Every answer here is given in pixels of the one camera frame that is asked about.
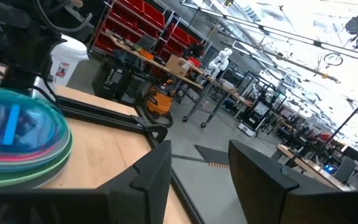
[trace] concrete floor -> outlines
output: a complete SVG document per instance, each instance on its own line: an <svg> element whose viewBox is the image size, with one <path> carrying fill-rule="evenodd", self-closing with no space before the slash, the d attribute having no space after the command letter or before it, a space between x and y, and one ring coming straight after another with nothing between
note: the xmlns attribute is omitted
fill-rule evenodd
<svg viewBox="0 0 358 224"><path fill-rule="evenodd" d="M91 82L98 68L97 60L80 63L68 87L93 94ZM208 115L202 111L197 111L184 123L182 117L187 115L194 105L190 102L190 99L185 98L182 105L174 103L171 109L174 125L169 129L167 139L172 141L173 154L202 159L194 147L195 144L227 152L229 140L236 139L271 156L279 143L278 139L264 133L258 138L246 136L237 129L238 121L232 119L224 109L221 109L204 129L200 124ZM209 106L214 107L213 100L209 100ZM207 224L246 223L229 169L177 158L173 158L173 168Z"/></svg>

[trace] white bucket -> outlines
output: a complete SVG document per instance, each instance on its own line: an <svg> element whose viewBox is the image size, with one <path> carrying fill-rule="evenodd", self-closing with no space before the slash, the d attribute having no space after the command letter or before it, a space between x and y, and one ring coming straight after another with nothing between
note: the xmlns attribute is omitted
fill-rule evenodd
<svg viewBox="0 0 358 224"><path fill-rule="evenodd" d="M62 34L62 39L67 40L57 45L51 53L52 67L50 74L57 85L66 86L78 62L88 60L88 52L85 44Z"/></svg>

